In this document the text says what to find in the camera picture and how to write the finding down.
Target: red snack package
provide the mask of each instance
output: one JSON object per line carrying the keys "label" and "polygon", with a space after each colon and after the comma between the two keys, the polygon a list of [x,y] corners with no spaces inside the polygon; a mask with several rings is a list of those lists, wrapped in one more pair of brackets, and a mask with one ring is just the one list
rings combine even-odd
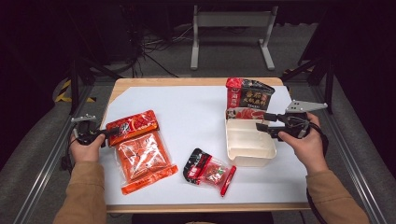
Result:
{"label": "red snack package", "polygon": [[123,194],[142,189],[160,179],[177,173],[157,131],[150,131],[116,146],[125,182]]}
{"label": "red snack package", "polygon": [[229,77],[227,119],[263,119],[275,89],[259,81]]}
{"label": "red snack package", "polygon": [[223,161],[196,148],[184,166],[183,175],[192,184],[206,184],[215,187],[223,197],[235,171],[236,166],[226,165]]}
{"label": "red snack package", "polygon": [[160,129],[157,118],[152,110],[132,115],[127,118],[118,119],[106,125],[106,129],[108,131],[116,127],[120,127],[120,134],[109,137],[108,144],[111,147],[114,147],[116,144],[124,140],[138,136],[141,133]]}

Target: metal stand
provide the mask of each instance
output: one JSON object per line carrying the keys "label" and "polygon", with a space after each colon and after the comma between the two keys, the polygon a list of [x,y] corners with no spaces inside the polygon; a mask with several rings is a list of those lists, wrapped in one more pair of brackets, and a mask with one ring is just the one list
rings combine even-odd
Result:
{"label": "metal stand", "polygon": [[271,11],[260,12],[198,12],[198,6],[194,6],[193,17],[193,44],[191,54],[191,70],[198,69],[199,39],[198,27],[266,27],[264,39],[259,39],[262,56],[268,70],[274,70],[275,66],[268,50],[268,42],[274,27],[277,7]]}

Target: clear plastic container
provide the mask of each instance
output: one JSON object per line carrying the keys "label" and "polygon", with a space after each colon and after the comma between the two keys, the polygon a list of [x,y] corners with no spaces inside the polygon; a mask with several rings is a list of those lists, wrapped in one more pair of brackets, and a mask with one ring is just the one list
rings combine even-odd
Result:
{"label": "clear plastic container", "polygon": [[227,155],[235,166],[265,166],[276,156],[274,139],[259,132],[261,119],[226,119]]}

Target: tan sleeve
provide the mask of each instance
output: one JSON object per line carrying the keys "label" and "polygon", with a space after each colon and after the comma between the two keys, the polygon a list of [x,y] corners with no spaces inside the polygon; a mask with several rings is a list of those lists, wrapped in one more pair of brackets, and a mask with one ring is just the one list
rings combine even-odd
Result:
{"label": "tan sleeve", "polygon": [[53,223],[106,223],[105,173],[98,162],[76,163],[64,205]]}
{"label": "tan sleeve", "polygon": [[370,223],[367,215],[332,171],[308,175],[306,181],[315,207],[328,224]]}

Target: plastic wrapper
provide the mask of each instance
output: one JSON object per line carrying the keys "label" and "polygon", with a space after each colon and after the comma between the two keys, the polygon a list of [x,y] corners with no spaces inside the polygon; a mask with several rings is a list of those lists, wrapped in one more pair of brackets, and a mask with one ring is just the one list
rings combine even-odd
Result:
{"label": "plastic wrapper", "polygon": [[226,119],[263,119],[275,89],[256,80],[229,77]]}
{"label": "plastic wrapper", "polygon": [[235,171],[236,166],[228,165],[196,148],[184,166],[183,175],[192,184],[216,188],[223,197]]}
{"label": "plastic wrapper", "polygon": [[158,124],[157,118],[152,110],[132,115],[127,118],[118,119],[106,125],[106,129],[108,131],[115,127],[120,127],[120,134],[109,137],[108,144],[111,147],[114,147],[122,141],[138,136],[139,134],[160,129],[160,125]]}
{"label": "plastic wrapper", "polygon": [[[135,124],[134,128],[128,127],[132,123]],[[122,194],[132,193],[177,172],[177,166],[171,162],[165,149],[152,110],[116,120],[106,127],[111,129],[114,126],[124,128],[120,136],[110,139],[110,145],[116,148],[116,157],[124,177]]]}

